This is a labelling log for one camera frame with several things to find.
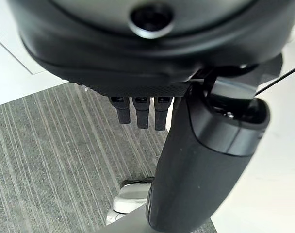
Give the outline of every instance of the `white caster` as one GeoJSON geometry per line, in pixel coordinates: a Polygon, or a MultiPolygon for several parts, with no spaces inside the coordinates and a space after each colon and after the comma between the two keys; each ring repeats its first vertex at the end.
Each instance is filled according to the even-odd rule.
{"type": "Polygon", "coordinates": [[[114,198],[113,209],[107,214],[106,224],[109,225],[144,205],[148,200],[150,187],[150,183],[134,183],[122,187],[114,198]]]}

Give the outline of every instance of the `carpet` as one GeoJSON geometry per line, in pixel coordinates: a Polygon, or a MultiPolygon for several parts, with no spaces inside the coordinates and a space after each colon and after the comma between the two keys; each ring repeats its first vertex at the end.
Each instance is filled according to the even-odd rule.
{"type": "MultiPolygon", "coordinates": [[[[105,226],[119,184],[152,176],[167,132],[120,125],[108,99],[66,83],[0,106],[0,233],[105,226]]],[[[198,232],[215,233],[209,220],[198,232]]]]}

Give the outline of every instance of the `striped gray carpet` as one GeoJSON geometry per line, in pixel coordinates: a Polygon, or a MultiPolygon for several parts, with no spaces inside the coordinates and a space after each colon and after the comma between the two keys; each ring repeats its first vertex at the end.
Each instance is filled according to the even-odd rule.
{"type": "MultiPolygon", "coordinates": [[[[166,132],[118,124],[106,97],[63,84],[0,106],[0,233],[87,233],[124,179],[153,175],[166,132]]],[[[211,221],[199,232],[214,233],[211,221]]]]}

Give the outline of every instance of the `white floor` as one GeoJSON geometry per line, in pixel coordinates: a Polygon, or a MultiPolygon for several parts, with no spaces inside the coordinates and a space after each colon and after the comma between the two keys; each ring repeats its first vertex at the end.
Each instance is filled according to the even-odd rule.
{"type": "Polygon", "coordinates": [[[6,0],[0,0],[0,105],[65,82],[28,55],[6,0]]]}
{"type": "MultiPolygon", "coordinates": [[[[0,0],[0,104],[65,83],[24,50],[5,0],[0,0]]],[[[295,67],[295,28],[283,73],[295,67]]],[[[271,124],[242,178],[214,214],[219,233],[295,233],[295,74],[261,94],[271,124]]]]}

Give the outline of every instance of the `black cable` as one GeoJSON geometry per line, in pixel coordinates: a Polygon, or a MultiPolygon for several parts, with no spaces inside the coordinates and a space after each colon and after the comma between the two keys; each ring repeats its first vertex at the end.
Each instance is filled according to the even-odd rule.
{"type": "Polygon", "coordinates": [[[263,91],[266,91],[268,88],[272,87],[273,85],[279,83],[281,80],[285,79],[286,77],[290,76],[291,74],[293,74],[295,72],[295,68],[290,70],[288,73],[282,75],[281,77],[277,78],[275,81],[273,81],[271,84],[267,85],[266,87],[264,87],[263,89],[259,90],[255,96],[257,96],[258,94],[262,93],[263,91]]]}

